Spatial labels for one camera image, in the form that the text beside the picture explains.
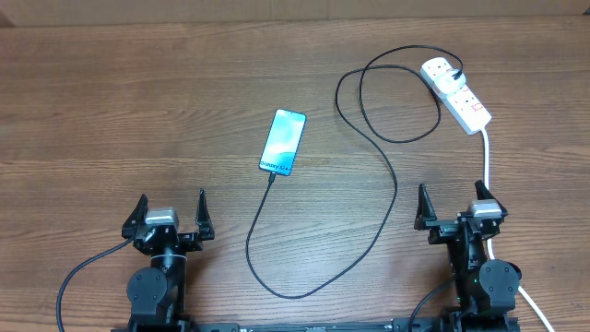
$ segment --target wooden table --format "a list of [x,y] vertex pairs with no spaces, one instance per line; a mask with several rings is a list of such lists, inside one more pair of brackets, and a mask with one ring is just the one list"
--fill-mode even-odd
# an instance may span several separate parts
[[[475,197],[480,135],[448,113],[411,144],[379,141],[399,196],[371,253],[317,294],[284,301],[248,270],[244,241],[266,187],[257,162],[276,108],[306,113],[289,178],[279,177],[252,240],[253,263],[278,291],[318,286],[369,245],[393,193],[376,150],[334,107],[340,76],[406,44],[436,44],[465,62],[469,86],[494,116],[491,191],[510,216],[496,256],[557,330],[590,324],[590,20],[393,19],[0,30],[0,330],[56,331],[55,296],[84,259],[122,241],[141,193],[177,207],[192,230],[206,188],[217,239],[189,254],[188,312],[200,322],[383,321],[408,316],[449,277],[444,246],[413,230],[418,185],[440,217]],[[413,68],[411,50],[383,63]],[[436,120],[408,73],[370,73],[376,129],[412,137]],[[363,123],[358,77],[341,102]],[[66,331],[109,331],[129,316],[128,278],[149,259],[131,247],[78,273],[64,298]],[[454,292],[421,314],[453,305]],[[517,298],[525,331],[542,331]]]

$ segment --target robotic arm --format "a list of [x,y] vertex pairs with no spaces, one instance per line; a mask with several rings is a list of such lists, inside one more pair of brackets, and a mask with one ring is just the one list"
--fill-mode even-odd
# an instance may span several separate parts
[[488,260],[483,241],[500,233],[508,211],[476,182],[478,199],[456,219],[438,220],[426,191],[419,186],[419,205],[414,228],[430,231],[429,244],[446,244],[454,273],[459,306],[444,308],[438,317],[396,318],[382,323],[304,324],[239,326],[236,323],[199,325],[183,314],[186,253],[203,250],[203,241],[215,239],[201,189],[195,223],[198,231],[178,232],[178,216],[172,207],[148,208],[141,196],[136,209],[124,223],[125,239],[135,236],[134,247],[151,256],[150,267],[137,271],[127,284],[131,318],[127,328],[112,332],[406,332],[413,331],[520,332],[516,318],[508,318],[515,307],[520,269],[501,260]]

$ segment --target phone screen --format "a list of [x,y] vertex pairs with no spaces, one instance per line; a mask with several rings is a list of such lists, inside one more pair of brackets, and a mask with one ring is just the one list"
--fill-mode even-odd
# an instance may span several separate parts
[[291,174],[306,120],[305,114],[277,110],[260,158],[261,170]]

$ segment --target black charging cable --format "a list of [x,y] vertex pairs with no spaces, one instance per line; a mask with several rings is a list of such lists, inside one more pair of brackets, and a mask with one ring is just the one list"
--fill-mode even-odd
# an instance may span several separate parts
[[[250,271],[252,272],[252,274],[254,275],[254,277],[256,278],[256,280],[258,280],[258,282],[260,283],[260,285],[262,285],[262,287],[264,287],[271,294],[273,294],[273,295],[275,295],[275,296],[277,296],[277,297],[279,297],[281,299],[298,300],[298,299],[302,299],[302,298],[308,297],[308,296],[316,293],[317,291],[321,290],[322,288],[324,288],[325,286],[329,285],[333,281],[335,281],[338,278],[342,277],[344,274],[346,274],[347,272],[349,272],[353,267],[355,267],[371,251],[371,249],[375,246],[375,243],[379,239],[379,235],[381,234],[381,231],[383,230],[383,228],[385,226],[385,223],[387,222],[387,218],[389,217],[389,214],[391,213],[391,210],[394,207],[395,199],[397,198],[397,176],[395,175],[395,170],[394,170],[394,167],[391,164],[391,161],[389,161],[389,159],[387,158],[387,156],[385,155],[385,153],[383,152],[383,150],[379,147],[379,145],[377,145],[377,143],[375,143],[374,140],[372,140],[370,137],[368,137],[366,134],[364,134],[360,129],[358,129],[354,124],[352,124],[346,118],[346,116],[344,116],[344,114],[340,110],[340,105],[338,104],[338,92],[340,91],[340,86],[342,85],[342,82],[344,81],[344,79],[346,79],[347,77],[349,77],[352,74],[362,73],[360,75],[360,81],[359,81],[359,102],[360,102],[360,110],[361,110],[361,112],[362,112],[362,114],[363,114],[363,116],[365,118],[365,122],[367,123],[367,125],[369,126],[369,128],[371,129],[371,131],[377,137],[379,137],[380,139],[382,139],[382,140],[384,140],[386,142],[389,142],[389,143],[410,143],[410,142],[414,142],[414,141],[417,141],[419,139],[424,138],[425,136],[427,136],[428,134],[430,134],[431,132],[433,132],[434,129],[436,129],[436,127],[441,122],[441,105],[440,105],[440,103],[439,103],[439,101],[438,101],[438,99],[436,97],[436,94],[432,90],[431,86],[428,84],[428,82],[426,81],[426,79],[424,79],[420,75],[420,73],[418,73],[415,70],[413,70],[411,68],[408,68],[406,66],[402,66],[402,65],[372,65],[375,61],[379,60],[380,58],[382,58],[385,55],[388,55],[388,54],[393,53],[393,52],[401,51],[401,50],[406,50],[406,49],[429,49],[429,50],[434,50],[434,51],[438,51],[438,52],[449,54],[454,59],[456,59],[459,62],[459,64],[461,64],[461,68],[454,75],[454,79],[458,79],[461,76],[462,72],[463,72],[463,62],[461,62],[461,59],[459,59],[459,57],[457,57],[456,55],[454,55],[454,54],[452,54],[452,53],[450,53],[448,51],[445,51],[444,49],[441,49],[441,48],[436,47],[436,46],[429,46],[429,45],[408,45],[408,46],[398,47],[398,48],[395,48],[393,50],[389,50],[389,51],[387,51],[385,53],[381,53],[378,56],[376,56],[374,59],[372,59],[364,68],[362,68],[362,69],[356,69],[356,70],[352,70],[352,71],[347,72],[346,74],[344,74],[340,78],[340,80],[338,81],[338,85],[336,86],[335,105],[336,105],[336,109],[337,109],[338,113],[340,114],[340,117],[342,117],[342,120],[344,120],[344,122],[348,126],[350,126],[357,133],[359,133],[359,135],[361,135],[365,139],[367,139],[379,151],[379,153],[381,154],[381,156],[385,160],[385,163],[387,164],[387,167],[389,169],[389,172],[391,173],[392,178],[394,180],[394,194],[393,194],[391,203],[389,204],[389,208],[387,209],[387,212],[385,212],[385,217],[383,218],[383,221],[381,222],[381,226],[379,227],[379,230],[377,231],[377,234],[375,234],[375,237],[372,239],[372,242],[369,245],[369,247],[364,251],[364,253],[362,253],[362,255],[360,255],[359,258],[357,258],[357,260],[355,260],[347,268],[345,268],[344,270],[342,270],[342,272],[340,272],[337,275],[333,276],[331,279],[329,279],[325,283],[321,284],[317,288],[315,288],[313,290],[310,290],[310,291],[308,291],[308,292],[306,292],[306,293],[304,293],[302,295],[293,295],[293,296],[283,295],[283,294],[280,294],[280,293],[272,290],[256,274],[256,271],[254,270],[254,267],[252,266],[252,262],[250,261],[250,251],[249,251],[250,238],[251,238],[252,233],[254,231],[254,226],[256,225],[256,222],[258,221],[258,217],[260,216],[260,211],[262,211],[262,207],[265,204],[266,196],[268,195],[268,191],[270,190],[270,186],[275,181],[276,175],[274,173],[271,173],[270,174],[270,177],[268,178],[268,187],[266,188],[265,195],[263,196],[263,199],[260,202],[260,207],[258,208],[258,211],[256,212],[256,216],[254,217],[254,221],[252,222],[252,227],[250,227],[250,231],[248,231],[248,236],[246,238],[246,260],[248,262],[248,267],[250,268]],[[438,113],[438,117],[437,117],[436,123],[434,124],[434,126],[430,130],[428,130],[426,133],[424,133],[424,134],[422,134],[420,136],[416,136],[414,138],[405,139],[405,140],[393,140],[393,139],[390,139],[390,138],[381,136],[380,134],[378,134],[375,131],[375,129],[371,125],[371,121],[369,121],[369,117],[367,116],[367,112],[366,112],[366,110],[364,108],[364,104],[363,104],[363,101],[362,101],[362,82],[363,82],[363,79],[365,77],[365,73],[367,71],[369,71],[369,70],[376,70],[376,69],[401,69],[401,70],[406,70],[406,71],[414,74],[414,76],[418,77],[420,79],[420,81],[422,81],[422,83],[424,84],[424,86],[431,93],[431,96],[434,99],[434,103],[436,104],[436,110],[437,110],[437,113]]]
[[462,227],[463,228],[463,241],[465,243],[465,266],[463,267],[463,270],[462,271],[455,271],[455,273],[453,274],[453,276],[449,280],[445,281],[442,285],[440,285],[439,287],[432,290],[430,293],[428,293],[428,295],[426,295],[418,303],[418,305],[416,306],[416,308],[412,312],[412,315],[407,320],[407,332],[412,332],[412,329],[414,328],[414,319],[416,319],[416,316],[418,315],[420,309],[422,309],[422,306],[424,306],[424,304],[428,300],[430,300],[432,297],[434,297],[434,295],[440,293],[441,291],[443,291],[443,290],[449,288],[451,285],[453,285],[453,283],[457,279],[459,279],[459,277],[466,275],[467,271],[469,270],[469,232],[467,230],[467,222],[462,221],[462,225],[463,225],[463,227]]
[[62,287],[59,289],[59,293],[57,294],[57,302],[55,303],[55,318],[57,319],[57,328],[59,329],[59,332],[64,332],[64,323],[62,322],[62,298],[64,297],[64,292],[65,292],[65,287],[67,286],[67,283],[70,282],[70,279],[72,277],[74,277],[74,275],[81,270],[82,268],[84,268],[86,265],[97,261],[101,258],[103,258],[106,255],[110,255],[114,252],[116,252],[117,250],[125,247],[126,245],[130,244],[133,240],[135,239],[135,237],[129,238],[128,240],[126,240],[125,242],[105,251],[104,253],[100,253],[98,255],[95,255],[92,258],[89,258],[87,260],[85,260],[84,262],[82,262],[80,265],[78,265],[77,267],[74,267],[74,269],[72,270],[72,272],[70,272],[67,277],[65,277],[64,282],[62,283]]

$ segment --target electrical socket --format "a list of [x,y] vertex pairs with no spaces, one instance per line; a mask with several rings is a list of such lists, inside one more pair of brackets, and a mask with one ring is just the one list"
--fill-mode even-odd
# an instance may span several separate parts
[[430,59],[420,69],[424,79],[431,85],[455,120],[468,135],[473,135],[486,127],[491,121],[491,115],[465,84],[465,75],[457,79],[459,82],[456,84],[450,81],[449,77],[456,71],[443,57]]
[[420,69],[420,73],[440,99],[447,98],[466,84],[463,73],[458,78],[454,77],[458,72],[443,57],[430,59]]

